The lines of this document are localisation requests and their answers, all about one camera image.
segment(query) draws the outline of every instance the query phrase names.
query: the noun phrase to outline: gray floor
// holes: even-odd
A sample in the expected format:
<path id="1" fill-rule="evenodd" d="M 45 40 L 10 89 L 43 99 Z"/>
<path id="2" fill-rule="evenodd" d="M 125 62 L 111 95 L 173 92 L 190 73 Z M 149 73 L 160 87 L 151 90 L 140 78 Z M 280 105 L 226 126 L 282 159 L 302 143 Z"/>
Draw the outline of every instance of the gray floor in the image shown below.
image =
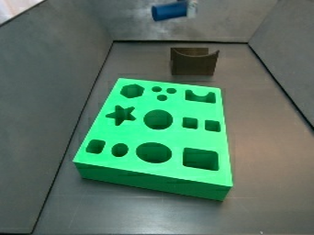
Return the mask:
<path id="1" fill-rule="evenodd" d="M 212 78 L 172 77 L 169 47 L 220 50 Z M 223 203 L 83 180 L 72 158 L 117 77 L 220 87 L 234 188 Z M 314 135 L 247 45 L 115 43 L 36 234 L 314 233 Z"/>

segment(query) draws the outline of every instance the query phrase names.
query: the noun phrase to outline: small round hole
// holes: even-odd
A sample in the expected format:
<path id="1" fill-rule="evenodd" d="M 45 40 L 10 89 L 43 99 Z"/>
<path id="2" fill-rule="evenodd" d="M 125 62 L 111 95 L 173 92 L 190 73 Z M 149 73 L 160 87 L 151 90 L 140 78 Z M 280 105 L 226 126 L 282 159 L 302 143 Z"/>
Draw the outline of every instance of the small round hole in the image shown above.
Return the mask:
<path id="1" fill-rule="evenodd" d="M 165 95 L 159 95 L 157 97 L 156 97 L 156 99 L 159 100 L 159 101 L 164 101 L 164 100 L 167 100 L 167 96 Z"/>
<path id="2" fill-rule="evenodd" d="M 153 92 L 160 92 L 160 91 L 161 91 L 161 87 L 153 86 L 153 87 L 152 87 L 152 91 L 153 91 Z"/>
<path id="3" fill-rule="evenodd" d="M 128 152 L 128 147 L 124 143 L 117 143 L 112 146 L 112 155 L 115 157 L 123 157 Z"/>
<path id="4" fill-rule="evenodd" d="M 168 92 L 169 94 L 173 94 L 173 93 L 176 92 L 176 90 L 175 90 L 173 88 L 168 88 L 168 89 L 167 89 L 167 92 Z"/>

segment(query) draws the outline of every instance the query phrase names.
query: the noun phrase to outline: circular hole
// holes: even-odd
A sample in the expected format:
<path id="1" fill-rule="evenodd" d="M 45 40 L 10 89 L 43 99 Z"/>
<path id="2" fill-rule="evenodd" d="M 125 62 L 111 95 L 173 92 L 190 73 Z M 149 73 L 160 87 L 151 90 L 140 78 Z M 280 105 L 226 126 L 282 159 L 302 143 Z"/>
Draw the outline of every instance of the circular hole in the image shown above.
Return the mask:
<path id="1" fill-rule="evenodd" d="M 149 163 L 163 163 L 172 157 L 171 149 L 160 143 L 144 143 L 136 149 L 139 158 Z"/>
<path id="2" fill-rule="evenodd" d="M 175 90 L 173 88 L 168 88 L 168 89 L 167 89 L 167 92 L 168 92 L 169 94 L 173 94 L 173 93 L 176 92 L 176 90 Z"/>
<path id="3" fill-rule="evenodd" d="M 149 129 L 165 129 L 172 124 L 172 115 L 163 110 L 153 110 L 144 115 L 143 122 Z"/>
<path id="4" fill-rule="evenodd" d="M 124 143 L 117 143 L 112 146 L 112 155 L 115 157 L 123 157 L 127 154 L 128 147 Z"/>
<path id="5" fill-rule="evenodd" d="M 167 100 L 167 96 L 165 96 L 165 95 L 159 95 L 159 96 L 156 97 L 156 99 L 157 99 L 159 101 L 164 101 L 164 100 Z"/>
<path id="6" fill-rule="evenodd" d="M 153 91 L 153 92 L 160 92 L 160 91 L 161 91 L 161 87 L 153 86 L 153 87 L 152 87 L 152 91 Z"/>

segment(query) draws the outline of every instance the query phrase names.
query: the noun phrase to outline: green shape sorter board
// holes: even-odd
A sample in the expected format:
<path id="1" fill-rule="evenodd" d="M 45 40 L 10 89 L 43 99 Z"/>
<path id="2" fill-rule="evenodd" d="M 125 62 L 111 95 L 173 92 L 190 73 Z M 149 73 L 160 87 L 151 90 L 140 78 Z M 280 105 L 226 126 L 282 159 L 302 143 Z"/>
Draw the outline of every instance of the green shape sorter board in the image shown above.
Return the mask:
<path id="1" fill-rule="evenodd" d="M 83 178 L 223 200 L 232 182 L 220 89 L 120 78 L 73 162 Z"/>

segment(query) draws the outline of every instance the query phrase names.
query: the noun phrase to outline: hexagonal hole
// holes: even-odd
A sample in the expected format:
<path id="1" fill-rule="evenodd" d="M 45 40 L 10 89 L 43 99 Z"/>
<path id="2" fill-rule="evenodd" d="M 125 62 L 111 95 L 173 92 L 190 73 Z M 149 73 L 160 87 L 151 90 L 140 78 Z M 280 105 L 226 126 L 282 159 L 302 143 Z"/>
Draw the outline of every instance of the hexagonal hole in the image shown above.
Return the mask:
<path id="1" fill-rule="evenodd" d="M 141 96 L 144 88 L 137 84 L 128 84 L 123 87 L 120 94 L 125 98 L 135 98 Z"/>

